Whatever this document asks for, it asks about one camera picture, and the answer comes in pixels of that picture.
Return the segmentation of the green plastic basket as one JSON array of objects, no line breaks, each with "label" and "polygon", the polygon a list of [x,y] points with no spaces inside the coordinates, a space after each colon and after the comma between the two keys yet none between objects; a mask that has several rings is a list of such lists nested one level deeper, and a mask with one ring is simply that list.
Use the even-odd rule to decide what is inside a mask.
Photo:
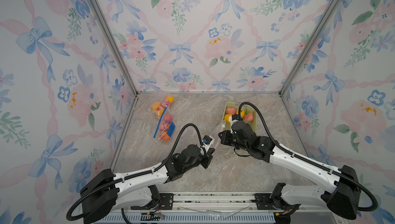
[{"label": "green plastic basket", "polygon": [[[223,121],[225,122],[225,130],[230,130],[231,125],[228,118],[231,114],[238,115],[239,104],[235,102],[226,102],[223,112]],[[241,118],[247,123],[254,132],[257,131],[257,121],[259,116],[256,111],[249,105],[243,105],[241,108]]]}]

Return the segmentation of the orange peach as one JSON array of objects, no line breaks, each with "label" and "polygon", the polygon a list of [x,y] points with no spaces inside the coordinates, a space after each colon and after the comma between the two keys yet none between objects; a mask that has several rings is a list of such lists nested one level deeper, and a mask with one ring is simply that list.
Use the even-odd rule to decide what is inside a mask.
[{"label": "orange peach", "polygon": [[162,140],[162,141],[169,141],[170,139],[171,139],[171,137],[169,135],[167,135],[167,132],[163,132],[160,135],[160,140]]}]

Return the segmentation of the blue zipper clear bag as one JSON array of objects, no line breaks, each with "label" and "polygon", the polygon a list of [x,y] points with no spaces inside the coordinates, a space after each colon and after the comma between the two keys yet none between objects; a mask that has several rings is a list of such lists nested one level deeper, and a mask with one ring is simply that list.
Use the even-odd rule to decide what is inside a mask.
[{"label": "blue zipper clear bag", "polygon": [[158,117],[158,122],[155,126],[153,139],[160,144],[168,145],[176,129],[170,106],[168,104],[160,106],[155,110],[155,114]]}]

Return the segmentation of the pink zipper clear bag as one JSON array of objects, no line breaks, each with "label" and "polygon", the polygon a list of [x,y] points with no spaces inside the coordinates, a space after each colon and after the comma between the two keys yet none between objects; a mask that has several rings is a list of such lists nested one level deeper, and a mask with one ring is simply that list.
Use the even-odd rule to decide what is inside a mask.
[{"label": "pink zipper clear bag", "polygon": [[141,107],[137,109],[137,113],[152,113],[160,118],[165,109],[169,110],[175,100],[175,95],[165,92],[155,92],[149,94],[148,99],[143,101]]},{"label": "pink zipper clear bag", "polygon": [[[214,138],[214,142],[213,142],[213,144],[212,144],[212,146],[210,147],[210,149],[214,149],[214,150],[216,150],[217,148],[218,148],[218,146],[220,145],[220,139],[219,139],[219,137],[218,137],[218,133],[220,133],[221,132],[221,124],[222,124],[223,122],[221,122],[220,124],[218,124],[214,129],[213,129],[213,131],[209,134],[210,136],[212,136],[213,138]],[[200,149],[201,149],[201,155],[204,155],[204,149],[203,148],[201,148],[200,147]]]}]

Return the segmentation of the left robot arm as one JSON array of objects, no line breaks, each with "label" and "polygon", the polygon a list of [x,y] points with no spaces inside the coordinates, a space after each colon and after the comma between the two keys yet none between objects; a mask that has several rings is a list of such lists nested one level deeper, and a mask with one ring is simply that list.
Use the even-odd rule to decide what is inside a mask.
[{"label": "left robot arm", "polygon": [[150,168],[116,174],[110,169],[101,171],[80,191],[83,222],[97,222],[117,209],[157,207],[160,201],[158,185],[178,180],[195,167],[208,168],[214,152],[212,147],[189,145],[168,161]]}]

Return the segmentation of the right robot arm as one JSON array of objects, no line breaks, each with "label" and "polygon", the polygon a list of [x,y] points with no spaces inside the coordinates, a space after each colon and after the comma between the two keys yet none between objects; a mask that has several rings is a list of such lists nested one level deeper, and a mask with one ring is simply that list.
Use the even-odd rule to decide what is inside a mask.
[{"label": "right robot arm", "polygon": [[285,167],[314,183],[312,186],[278,183],[270,197],[275,207],[286,209],[299,204],[313,205],[326,207],[344,219],[357,218],[361,189],[357,186],[358,178],[353,168],[312,161],[270,137],[256,135],[243,121],[236,121],[231,129],[220,132],[218,136],[223,145],[247,151],[255,159]]}]

